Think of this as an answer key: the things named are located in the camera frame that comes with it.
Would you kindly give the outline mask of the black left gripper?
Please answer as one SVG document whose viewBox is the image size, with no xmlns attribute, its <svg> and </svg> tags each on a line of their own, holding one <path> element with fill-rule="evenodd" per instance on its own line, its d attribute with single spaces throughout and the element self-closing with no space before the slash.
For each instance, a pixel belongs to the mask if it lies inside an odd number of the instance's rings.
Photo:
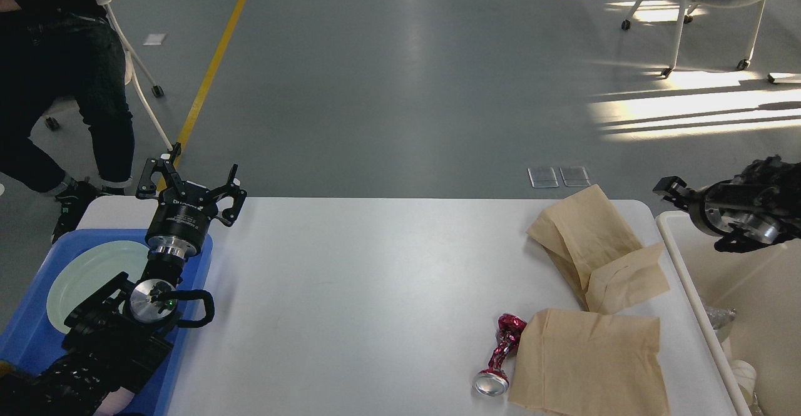
<svg viewBox="0 0 801 416">
<path fill-rule="evenodd" d="M 176 142 L 168 153 L 147 159 L 136 186 L 136 198 L 158 202 L 145 236 L 150 251 L 190 258 L 202 253 L 212 220 L 226 227 L 237 222 L 248 193 L 237 181 L 238 164 L 234 163 L 225 183 L 206 191 L 200 206 L 190 205 L 193 202 L 189 184 L 175 168 L 181 153 L 182 145 Z"/>
</svg>

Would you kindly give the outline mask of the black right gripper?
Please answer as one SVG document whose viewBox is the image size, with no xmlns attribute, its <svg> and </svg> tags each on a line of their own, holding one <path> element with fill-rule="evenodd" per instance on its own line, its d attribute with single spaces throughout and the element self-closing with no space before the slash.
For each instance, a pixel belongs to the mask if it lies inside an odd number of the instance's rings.
<svg viewBox="0 0 801 416">
<path fill-rule="evenodd" d="M 783 242 L 779 220 L 763 205 L 766 185 L 710 185 L 700 191 L 688 187 L 679 176 L 666 176 L 652 193 L 690 214 L 701 231 L 718 235 L 716 251 L 748 253 Z"/>
</svg>

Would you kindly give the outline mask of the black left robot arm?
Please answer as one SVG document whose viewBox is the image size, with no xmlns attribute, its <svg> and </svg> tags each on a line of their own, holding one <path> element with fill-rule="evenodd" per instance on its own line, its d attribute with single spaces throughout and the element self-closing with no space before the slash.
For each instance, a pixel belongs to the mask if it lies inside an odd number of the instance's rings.
<svg viewBox="0 0 801 416">
<path fill-rule="evenodd" d="M 3 415 L 92 415 L 112 393 L 138 393 L 168 358 L 174 328 L 200 328 L 215 316 L 212 294 L 180 290 L 186 262 L 200 254 L 212 220 L 232 226 L 248 193 L 232 165 L 227 181 L 208 189 L 175 168 L 180 145 L 145 163 L 136 197 L 156 199 L 144 240 L 140 279 L 125 271 L 86 297 L 65 319 L 62 357 L 35 377 L 2 376 Z"/>
</svg>

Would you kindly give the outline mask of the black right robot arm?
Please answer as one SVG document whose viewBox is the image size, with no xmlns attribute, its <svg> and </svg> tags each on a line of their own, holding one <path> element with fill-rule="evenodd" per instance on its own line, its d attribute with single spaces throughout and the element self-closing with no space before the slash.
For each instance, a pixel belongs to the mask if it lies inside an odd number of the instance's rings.
<svg viewBox="0 0 801 416">
<path fill-rule="evenodd" d="M 780 156 L 755 160 L 730 180 L 690 188 L 678 176 L 658 180 L 653 193 L 688 213 L 713 247 L 749 253 L 800 237 L 800 164 Z"/>
</svg>

